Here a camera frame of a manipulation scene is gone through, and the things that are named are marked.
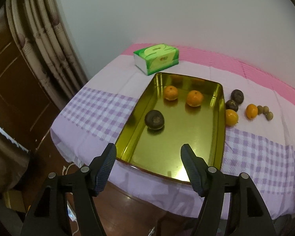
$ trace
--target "tray rim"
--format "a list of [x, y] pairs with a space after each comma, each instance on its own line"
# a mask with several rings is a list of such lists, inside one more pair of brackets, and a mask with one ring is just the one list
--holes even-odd
[[[167, 72], [156, 72], [155, 75], [153, 76], [153, 78], [151, 79], [151, 81], [148, 83], [147, 87], [144, 89], [143, 93], [144, 93], [145, 90], [148, 88], [148, 86], [150, 85], [150, 83], [154, 80], [154, 78], [155, 78], [157, 75], [159, 75], [159, 74], [181, 75], [181, 74], [167, 73]], [[181, 75], [181, 76], [193, 77], [193, 78], [197, 78], [197, 79], [203, 79], [203, 78], [199, 78], [199, 77], [195, 77], [195, 76], [190, 76], [190, 75]], [[214, 82], [214, 83], [216, 83], [216, 84], [218, 84], [218, 85], [221, 86], [221, 88], [222, 88], [222, 92], [223, 92], [223, 98], [224, 98], [224, 111], [225, 111], [225, 97], [224, 97], [224, 89], [223, 89], [222, 84], [220, 84], [219, 82], [215, 82], [215, 81], [211, 81], [211, 80], [207, 80], [207, 79], [203, 79], [203, 80], [205, 80], [205, 81], [210, 81], [210, 82]], [[117, 141], [119, 140], [119, 137], [120, 137], [120, 135], [121, 135], [121, 133], [122, 133], [122, 130], [121, 130], [121, 132], [120, 132], [120, 134], [119, 134], [119, 136], [118, 136], [118, 138], [117, 138], [117, 140], [116, 140], [115, 143], [117, 143]], [[224, 126], [224, 134], [223, 134], [223, 135], [224, 135], [224, 144], [225, 144], [226, 125]], [[222, 165], [223, 154], [224, 154], [224, 145], [223, 145], [223, 149], [222, 149], [222, 151], [221, 151], [221, 162], [218, 164], [218, 165], [219, 165], [219, 168], [218, 168], [218, 169], [220, 169], [220, 167], [221, 167], [221, 165]], [[152, 172], [152, 171], [146, 170], [146, 169], [141, 168], [141, 167], [138, 167], [138, 166], [136, 166], [136, 165], [134, 165], [134, 164], [132, 164], [132, 163], [130, 163], [130, 162], [128, 162], [128, 161], [122, 160], [121, 158], [116, 157], [116, 160], [118, 160], [118, 161], [122, 162], [123, 164], [126, 164], [126, 165], [128, 165], [128, 166], [130, 166], [130, 167], [133, 167], [133, 168], [135, 168], [135, 169], [138, 169], [138, 170], [140, 170], [140, 171], [142, 171], [142, 172], [148, 173], [148, 174], [150, 174], [150, 175], [152, 175], [152, 176], [157, 176], [157, 177], [162, 178], [162, 179], [168, 179], [168, 180], [173, 181], [173, 182], [176, 182], [176, 183], [181, 183], [181, 184], [191, 185], [191, 183], [190, 183], [189, 181], [179, 180], [179, 179], [177, 179], [177, 178], [172, 178], [172, 177], [169, 177], [169, 176], [164, 176], [164, 175], [161, 175], [161, 174], [158, 174], [158, 173], [155, 173], [155, 172]]]

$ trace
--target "golden tray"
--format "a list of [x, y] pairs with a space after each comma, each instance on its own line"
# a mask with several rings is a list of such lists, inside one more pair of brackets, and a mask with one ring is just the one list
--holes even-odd
[[[167, 101], [163, 89], [178, 88], [178, 100]], [[204, 95], [200, 107], [186, 104], [189, 91]], [[144, 117], [159, 110], [164, 128], [147, 128]], [[196, 77], [157, 73], [138, 100], [117, 142], [117, 159], [147, 173], [182, 183], [189, 179], [180, 158], [180, 148], [188, 143], [208, 166], [220, 169], [225, 140], [225, 102], [223, 87], [217, 82]]]

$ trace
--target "table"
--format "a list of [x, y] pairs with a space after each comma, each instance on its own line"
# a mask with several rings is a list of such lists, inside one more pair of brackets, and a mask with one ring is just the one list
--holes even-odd
[[[61, 155], [81, 167], [99, 156], [107, 143], [115, 143], [137, 100], [152, 79], [134, 64], [133, 51], [152, 44], [134, 44], [96, 74], [67, 104], [51, 127]], [[231, 57], [176, 46], [180, 63], [164, 72], [219, 82], [227, 100], [234, 89], [245, 99], [239, 122], [227, 128], [221, 171], [248, 173], [273, 219], [295, 213], [295, 89], [255, 67]], [[267, 105], [272, 121], [244, 116], [248, 104]], [[150, 175], [116, 161], [109, 181], [122, 190], [164, 210], [197, 217], [203, 199], [190, 185]], [[228, 194], [222, 219], [227, 219]]]

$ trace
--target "curtain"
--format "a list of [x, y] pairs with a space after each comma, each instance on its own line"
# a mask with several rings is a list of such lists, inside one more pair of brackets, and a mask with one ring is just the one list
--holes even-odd
[[62, 110], [87, 78], [70, 47], [54, 0], [7, 0], [6, 14], [24, 59]]
[[12, 189], [27, 170], [29, 155], [0, 133], [0, 193]]

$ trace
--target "wooden door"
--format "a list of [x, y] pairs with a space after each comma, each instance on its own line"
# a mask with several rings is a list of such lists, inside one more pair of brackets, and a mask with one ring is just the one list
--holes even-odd
[[13, 41], [5, 7], [0, 9], [0, 127], [33, 151], [50, 128], [59, 109]]

